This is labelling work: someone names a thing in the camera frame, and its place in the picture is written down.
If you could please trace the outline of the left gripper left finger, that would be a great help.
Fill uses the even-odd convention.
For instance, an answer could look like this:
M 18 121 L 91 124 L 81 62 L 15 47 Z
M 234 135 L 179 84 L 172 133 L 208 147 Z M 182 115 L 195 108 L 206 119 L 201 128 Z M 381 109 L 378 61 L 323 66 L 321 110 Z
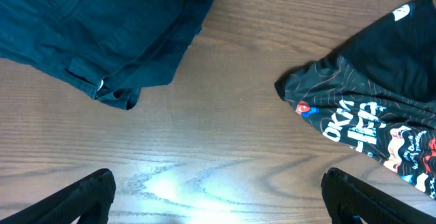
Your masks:
M 2 219 L 1 224 L 106 224 L 115 191 L 113 173 L 103 168 Z

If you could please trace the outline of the black orange patterned sports jersey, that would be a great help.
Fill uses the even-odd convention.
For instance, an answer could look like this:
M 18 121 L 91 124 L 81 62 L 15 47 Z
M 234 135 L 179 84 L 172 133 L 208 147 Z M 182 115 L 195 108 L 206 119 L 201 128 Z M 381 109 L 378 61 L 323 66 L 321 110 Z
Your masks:
M 435 4 L 410 0 L 275 82 L 324 137 L 435 196 Z

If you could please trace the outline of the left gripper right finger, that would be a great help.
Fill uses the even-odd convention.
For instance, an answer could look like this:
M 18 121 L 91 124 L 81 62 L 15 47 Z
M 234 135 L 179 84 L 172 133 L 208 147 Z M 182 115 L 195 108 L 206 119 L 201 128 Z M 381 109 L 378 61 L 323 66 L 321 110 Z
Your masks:
M 435 224 L 435 217 L 336 167 L 323 175 L 321 188 L 332 224 Z

